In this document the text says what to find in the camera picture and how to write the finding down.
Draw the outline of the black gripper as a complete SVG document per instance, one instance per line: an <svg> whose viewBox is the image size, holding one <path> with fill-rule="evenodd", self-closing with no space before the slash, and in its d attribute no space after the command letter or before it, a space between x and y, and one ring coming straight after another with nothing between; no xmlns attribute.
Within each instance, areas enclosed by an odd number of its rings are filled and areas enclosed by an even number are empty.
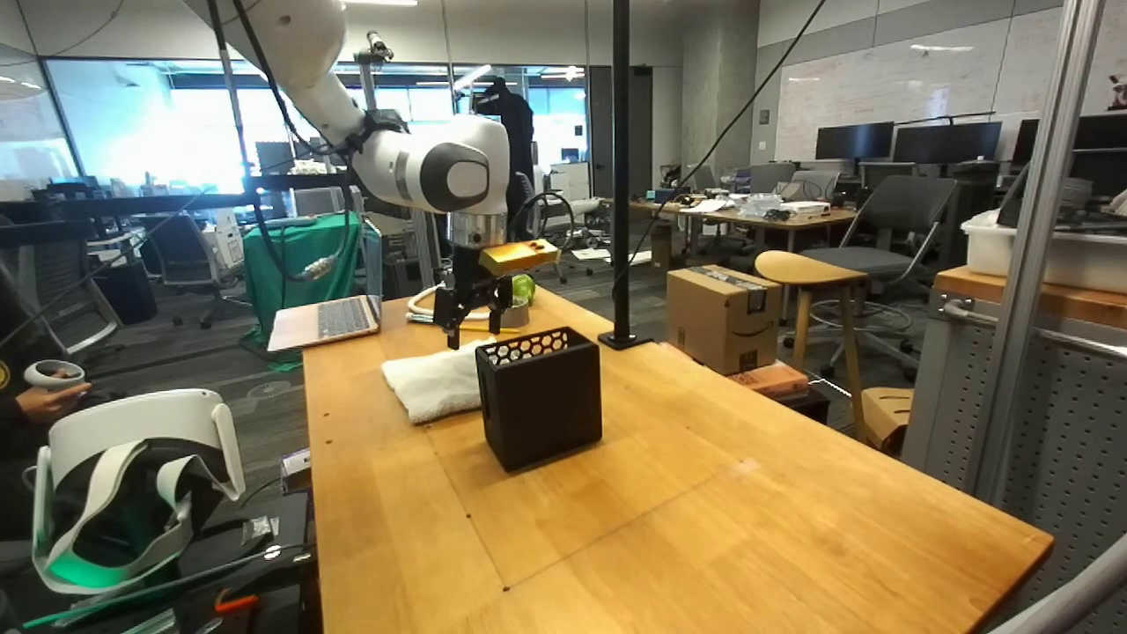
<svg viewBox="0 0 1127 634"><path fill-rule="evenodd" d="M512 308L512 281L493 279L472 245L452 249L452 271L437 286L434 323L444 331L448 349L461 341L461 321L488 310L491 335L501 335Z"/></svg>

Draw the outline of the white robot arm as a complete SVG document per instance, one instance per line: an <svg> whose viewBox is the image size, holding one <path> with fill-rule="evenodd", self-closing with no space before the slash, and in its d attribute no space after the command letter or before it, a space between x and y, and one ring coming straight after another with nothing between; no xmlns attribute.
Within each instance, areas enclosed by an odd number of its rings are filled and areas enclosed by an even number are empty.
<svg viewBox="0 0 1127 634"><path fill-rule="evenodd" d="M362 108L335 74L344 0L184 2L288 99L377 202L448 218L452 275L434 299L448 345L459 345L461 321L479 308L491 310L491 331L501 331L512 281L491 271L484 254L508 241L508 132L459 116L434 134L411 134L388 108Z"/></svg>

